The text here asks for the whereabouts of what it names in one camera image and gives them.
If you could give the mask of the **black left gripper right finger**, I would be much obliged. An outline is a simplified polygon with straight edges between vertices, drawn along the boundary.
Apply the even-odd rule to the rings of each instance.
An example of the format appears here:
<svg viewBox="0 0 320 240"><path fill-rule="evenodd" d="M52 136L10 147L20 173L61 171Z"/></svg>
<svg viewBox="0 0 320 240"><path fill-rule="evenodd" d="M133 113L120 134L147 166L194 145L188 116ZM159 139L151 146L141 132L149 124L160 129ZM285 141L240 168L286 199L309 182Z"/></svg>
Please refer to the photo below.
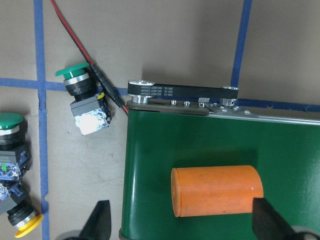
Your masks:
<svg viewBox="0 0 320 240"><path fill-rule="evenodd" d="M258 240L294 240L296 232L265 198L254 198L252 230Z"/></svg>

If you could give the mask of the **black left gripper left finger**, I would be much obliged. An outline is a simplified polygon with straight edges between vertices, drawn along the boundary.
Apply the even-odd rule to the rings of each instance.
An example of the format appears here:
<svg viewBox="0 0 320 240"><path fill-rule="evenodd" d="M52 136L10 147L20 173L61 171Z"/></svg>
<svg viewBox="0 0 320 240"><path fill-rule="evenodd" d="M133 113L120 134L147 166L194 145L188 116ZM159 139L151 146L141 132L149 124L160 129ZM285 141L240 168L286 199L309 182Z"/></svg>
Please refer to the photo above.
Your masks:
<svg viewBox="0 0 320 240"><path fill-rule="evenodd" d="M81 240L109 240L111 237L111 205L109 200L100 200L85 223Z"/></svg>

